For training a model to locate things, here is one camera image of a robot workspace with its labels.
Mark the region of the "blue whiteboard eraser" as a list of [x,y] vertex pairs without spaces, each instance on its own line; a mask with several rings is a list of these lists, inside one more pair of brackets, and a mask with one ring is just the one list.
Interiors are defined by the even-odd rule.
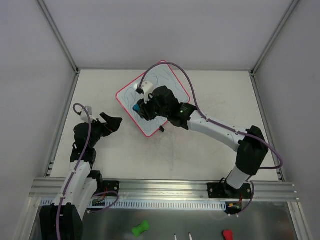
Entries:
[[138,113],[140,111],[140,106],[138,104],[136,104],[136,105],[133,106],[132,109],[133,109],[134,112]]

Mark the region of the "pink framed whiteboard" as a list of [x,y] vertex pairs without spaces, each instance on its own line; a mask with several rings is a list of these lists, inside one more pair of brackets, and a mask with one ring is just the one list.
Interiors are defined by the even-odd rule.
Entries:
[[[131,119],[135,122],[137,127],[142,131],[145,137],[151,137],[154,135],[161,126],[166,124],[168,120],[164,117],[156,117],[154,120],[147,121],[140,118],[140,116],[134,112],[133,107],[142,99],[143,96],[136,92],[138,85],[141,82],[143,75],[139,75],[133,81],[128,83],[125,87],[119,90],[115,97],[124,110],[129,114]],[[145,79],[146,82],[150,82],[155,88],[160,86],[166,86],[168,89],[172,90],[175,97],[179,102],[189,103],[190,95],[186,91],[184,85],[179,80],[171,66],[168,64],[161,64],[153,68],[147,73]]]

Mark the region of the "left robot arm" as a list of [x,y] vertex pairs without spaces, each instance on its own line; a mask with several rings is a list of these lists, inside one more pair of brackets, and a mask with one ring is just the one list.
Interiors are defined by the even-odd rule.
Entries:
[[93,170],[97,152],[95,145],[104,137],[119,130],[123,119],[104,112],[104,120],[86,118],[73,129],[74,143],[67,177],[50,205],[39,213],[41,237],[44,240],[80,240],[83,236],[83,218],[93,195],[105,189],[102,173]]

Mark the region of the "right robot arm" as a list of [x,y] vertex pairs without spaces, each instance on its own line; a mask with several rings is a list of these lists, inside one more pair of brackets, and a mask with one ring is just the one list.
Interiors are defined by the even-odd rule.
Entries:
[[249,129],[228,126],[212,120],[200,112],[195,105],[182,103],[166,86],[151,89],[138,88],[143,98],[138,100],[133,111],[142,119],[152,121],[157,117],[166,118],[173,126],[209,136],[236,152],[235,166],[218,187],[229,198],[236,198],[242,186],[257,174],[269,149],[260,128]]

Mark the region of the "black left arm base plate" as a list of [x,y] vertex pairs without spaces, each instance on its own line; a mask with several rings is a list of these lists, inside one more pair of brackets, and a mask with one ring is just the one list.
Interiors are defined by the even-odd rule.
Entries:
[[116,180],[103,180],[98,183],[94,197],[116,197],[120,190],[120,182]]

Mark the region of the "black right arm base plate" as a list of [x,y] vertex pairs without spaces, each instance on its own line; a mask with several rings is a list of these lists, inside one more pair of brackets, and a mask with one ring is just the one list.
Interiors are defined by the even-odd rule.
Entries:
[[235,189],[224,182],[208,182],[207,194],[210,199],[250,199],[252,187],[244,183],[239,189]]

